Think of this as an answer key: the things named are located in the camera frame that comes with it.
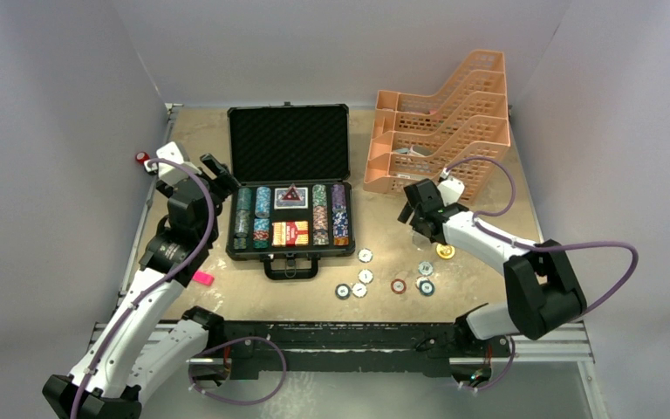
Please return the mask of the white poker chip upper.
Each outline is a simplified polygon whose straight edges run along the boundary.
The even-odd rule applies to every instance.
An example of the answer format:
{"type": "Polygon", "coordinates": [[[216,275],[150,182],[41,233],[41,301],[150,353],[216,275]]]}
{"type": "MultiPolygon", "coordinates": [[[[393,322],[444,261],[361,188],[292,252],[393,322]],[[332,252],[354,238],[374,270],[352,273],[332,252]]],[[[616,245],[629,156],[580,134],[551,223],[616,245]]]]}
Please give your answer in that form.
{"type": "Polygon", "coordinates": [[[362,263],[370,263],[373,260],[373,252],[367,248],[359,250],[358,260],[362,263]]]}

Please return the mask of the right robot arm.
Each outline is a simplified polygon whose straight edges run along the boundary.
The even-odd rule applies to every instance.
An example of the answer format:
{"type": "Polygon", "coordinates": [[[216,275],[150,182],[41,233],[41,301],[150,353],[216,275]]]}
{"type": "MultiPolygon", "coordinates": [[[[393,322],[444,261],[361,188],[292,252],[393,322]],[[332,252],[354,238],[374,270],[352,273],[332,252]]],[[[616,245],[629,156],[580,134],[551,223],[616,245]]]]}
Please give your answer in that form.
{"type": "Polygon", "coordinates": [[[460,316],[455,344],[478,354],[497,336],[521,334],[537,340],[582,315],[587,299],[571,261],[555,241],[536,244],[483,223],[448,192],[424,179],[404,188],[407,202],[399,221],[432,243],[465,251],[503,277],[505,300],[460,316]]]}

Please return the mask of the blue playing card deck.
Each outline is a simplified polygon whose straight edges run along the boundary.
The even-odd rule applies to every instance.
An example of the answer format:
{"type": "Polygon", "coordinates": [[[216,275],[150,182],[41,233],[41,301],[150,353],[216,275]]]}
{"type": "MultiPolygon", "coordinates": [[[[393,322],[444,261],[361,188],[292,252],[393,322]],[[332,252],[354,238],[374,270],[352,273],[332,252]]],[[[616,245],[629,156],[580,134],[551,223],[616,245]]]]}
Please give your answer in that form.
{"type": "Polygon", "coordinates": [[[291,185],[288,188],[274,189],[275,210],[300,210],[309,207],[309,190],[306,187],[291,185]]]}

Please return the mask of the yellow round button chip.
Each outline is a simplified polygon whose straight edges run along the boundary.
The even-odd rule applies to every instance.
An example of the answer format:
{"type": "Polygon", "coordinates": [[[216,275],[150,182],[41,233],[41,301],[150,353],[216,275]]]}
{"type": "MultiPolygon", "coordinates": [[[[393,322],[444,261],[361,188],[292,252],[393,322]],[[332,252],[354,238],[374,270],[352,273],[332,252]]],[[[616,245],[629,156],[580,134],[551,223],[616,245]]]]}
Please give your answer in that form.
{"type": "Polygon", "coordinates": [[[449,260],[455,256],[456,250],[455,247],[450,244],[437,244],[435,252],[439,258],[449,260]]]}

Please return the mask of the white poker chip middle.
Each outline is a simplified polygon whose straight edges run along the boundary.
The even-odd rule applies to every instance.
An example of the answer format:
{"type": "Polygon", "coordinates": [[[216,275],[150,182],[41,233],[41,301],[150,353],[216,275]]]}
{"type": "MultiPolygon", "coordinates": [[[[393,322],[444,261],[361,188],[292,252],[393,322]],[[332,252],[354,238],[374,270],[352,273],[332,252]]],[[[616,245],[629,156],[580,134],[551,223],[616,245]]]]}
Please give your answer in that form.
{"type": "Polygon", "coordinates": [[[373,281],[373,272],[368,269],[363,269],[358,274],[358,280],[364,285],[368,285],[373,281]]]}

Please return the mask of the teal poker chip right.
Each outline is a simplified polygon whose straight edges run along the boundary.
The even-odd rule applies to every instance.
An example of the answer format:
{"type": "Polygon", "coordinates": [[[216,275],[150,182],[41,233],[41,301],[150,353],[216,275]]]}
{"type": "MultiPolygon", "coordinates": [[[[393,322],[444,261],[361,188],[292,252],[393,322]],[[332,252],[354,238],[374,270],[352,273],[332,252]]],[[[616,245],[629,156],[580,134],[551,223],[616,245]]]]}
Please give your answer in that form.
{"type": "Polygon", "coordinates": [[[426,278],[421,278],[416,283],[419,293],[424,297],[430,297],[434,295],[435,285],[432,281],[426,278]]]}

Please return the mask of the white poker chip right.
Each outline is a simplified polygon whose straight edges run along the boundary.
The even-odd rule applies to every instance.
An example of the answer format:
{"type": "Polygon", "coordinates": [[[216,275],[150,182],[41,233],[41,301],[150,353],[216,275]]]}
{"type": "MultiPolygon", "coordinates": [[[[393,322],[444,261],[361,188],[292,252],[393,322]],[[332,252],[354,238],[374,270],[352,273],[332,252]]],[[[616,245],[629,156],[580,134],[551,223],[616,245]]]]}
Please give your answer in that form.
{"type": "Polygon", "coordinates": [[[418,264],[418,272],[421,276],[431,276],[434,273],[433,265],[428,261],[422,261],[418,264]]]}

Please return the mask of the white poker chip lower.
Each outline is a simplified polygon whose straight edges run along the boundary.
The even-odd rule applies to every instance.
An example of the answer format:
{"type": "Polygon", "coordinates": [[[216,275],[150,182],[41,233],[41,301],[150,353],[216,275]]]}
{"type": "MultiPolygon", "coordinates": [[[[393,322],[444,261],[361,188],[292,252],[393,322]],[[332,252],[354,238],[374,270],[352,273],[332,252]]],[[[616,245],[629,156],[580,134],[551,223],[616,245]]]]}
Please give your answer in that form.
{"type": "Polygon", "coordinates": [[[352,286],[352,295],[356,298],[364,298],[367,295],[367,287],[362,283],[357,283],[352,286]]]}

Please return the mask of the red gold card deck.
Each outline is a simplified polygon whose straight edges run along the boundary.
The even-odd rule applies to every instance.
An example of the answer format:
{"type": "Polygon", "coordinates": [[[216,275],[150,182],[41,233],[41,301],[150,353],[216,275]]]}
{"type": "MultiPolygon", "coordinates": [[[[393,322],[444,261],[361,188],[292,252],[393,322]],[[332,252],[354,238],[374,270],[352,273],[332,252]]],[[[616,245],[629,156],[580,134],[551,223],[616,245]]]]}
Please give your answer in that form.
{"type": "Polygon", "coordinates": [[[308,221],[284,221],[272,224],[271,245],[273,247],[307,246],[310,228],[308,221]]]}

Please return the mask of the red poker chip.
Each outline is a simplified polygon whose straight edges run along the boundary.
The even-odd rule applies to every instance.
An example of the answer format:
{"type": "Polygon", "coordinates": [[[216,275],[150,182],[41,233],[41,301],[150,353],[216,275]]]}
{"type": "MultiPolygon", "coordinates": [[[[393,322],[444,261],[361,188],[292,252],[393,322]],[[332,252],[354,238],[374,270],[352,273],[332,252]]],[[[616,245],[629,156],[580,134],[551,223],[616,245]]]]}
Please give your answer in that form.
{"type": "Polygon", "coordinates": [[[406,282],[403,279],[395,278],[390,283],[390,289],[395,294],[403,294],[407,290],[406,282]]]}

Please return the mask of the white poker chip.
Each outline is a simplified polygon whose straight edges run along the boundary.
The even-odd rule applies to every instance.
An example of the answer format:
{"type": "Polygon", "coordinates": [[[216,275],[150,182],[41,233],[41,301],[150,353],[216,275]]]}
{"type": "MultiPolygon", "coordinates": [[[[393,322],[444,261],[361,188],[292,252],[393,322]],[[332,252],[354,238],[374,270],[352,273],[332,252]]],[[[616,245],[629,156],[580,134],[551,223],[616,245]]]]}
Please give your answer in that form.
{"type": "Polygon", "coordinates": [[[431,276],[434,273],[433,265],[428,261],[422,261],[418,264],[418,272],[421,276],[431,276]]]}
{"type": "Polygon", "coordinates": [[[367,248],[359,250],[358,260],[362,263],[370,263],[373,260],[373,252],[367,248]]]}
{"type": "Polygon", "coordinates": [[[352,295],[356,298],[364,298],[367,295],[367,287],[362,283],[357,283],[352,286],[352,295]]]}
{"type": "Polygon", "coordinates": [[[358,274],[358,280],[364,285],[368,285],[373,281],[373,272],[368,269],[363,269],[358,274]]]}

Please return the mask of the red triangular dealer button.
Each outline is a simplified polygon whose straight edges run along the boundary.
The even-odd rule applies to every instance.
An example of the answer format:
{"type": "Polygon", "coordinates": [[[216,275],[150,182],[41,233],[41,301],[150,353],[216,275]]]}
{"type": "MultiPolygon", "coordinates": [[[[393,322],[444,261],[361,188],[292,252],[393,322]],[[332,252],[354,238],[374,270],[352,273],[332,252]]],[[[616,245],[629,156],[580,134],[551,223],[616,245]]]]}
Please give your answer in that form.
{"type": "Polygon", "coordinates": [[[284,202],[302,202],[306,196],[306,189],[301,189],[296,184],[291,184],[287,190],[282,194],[281,200],[284,202]]]}

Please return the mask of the black poker set case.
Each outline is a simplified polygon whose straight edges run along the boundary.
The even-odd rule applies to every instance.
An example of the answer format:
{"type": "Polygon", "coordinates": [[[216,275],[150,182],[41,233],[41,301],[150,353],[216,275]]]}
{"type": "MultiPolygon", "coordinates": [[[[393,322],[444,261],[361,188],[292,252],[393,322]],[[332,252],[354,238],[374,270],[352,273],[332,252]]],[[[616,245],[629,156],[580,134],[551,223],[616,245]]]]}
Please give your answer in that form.
{"type": "Polygon", "coordinates": [[[227,254],[259,261],[272,280],[314,278],[324,258],[354,253],[349,108],[345,104],[232,107],[231,207],[227,254]],[[309,190],[307,209],[274,209],[274,189],[309,190]],[[307,246],[273,247],[272,224],[308,221],[307,246]]]}

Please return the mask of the black base frame rail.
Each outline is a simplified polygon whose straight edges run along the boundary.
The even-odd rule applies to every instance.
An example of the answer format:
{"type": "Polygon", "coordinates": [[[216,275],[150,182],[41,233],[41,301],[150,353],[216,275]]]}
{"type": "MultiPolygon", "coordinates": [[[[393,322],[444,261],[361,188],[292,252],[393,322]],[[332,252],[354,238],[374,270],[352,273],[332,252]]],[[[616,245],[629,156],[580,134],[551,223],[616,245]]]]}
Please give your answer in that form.
{"type": "Polygon", "coordinates": [[[262,372],[419,373],[467,380],[509,355],[505,338],[464,340],[455,323],[224,320],[203,356],[226,359],[234,380],[262,372]]]}

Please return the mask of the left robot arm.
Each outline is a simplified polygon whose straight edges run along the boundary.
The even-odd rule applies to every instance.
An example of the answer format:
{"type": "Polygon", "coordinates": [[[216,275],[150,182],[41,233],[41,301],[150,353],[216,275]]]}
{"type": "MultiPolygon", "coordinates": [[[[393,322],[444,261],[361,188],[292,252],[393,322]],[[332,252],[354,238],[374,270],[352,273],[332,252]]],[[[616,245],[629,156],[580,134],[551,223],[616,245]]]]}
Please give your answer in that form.
{"type": "Polygon", "coordinates": [[[167,216],[147,243],[129,291],[84,357],[66,375],[54,374],[42,394],[59,418],[138,418],[158,388],[188,358],[218,355],[225,333],[220,316],[195,308],[165,337],[147,342],[181,296],[219,237],[217,216],[240,187],[213,155],[202,168],[187,158],[158,157],[156,188],[167,216]],[[203,168],[210,169],[205,174],[203,168]]]}

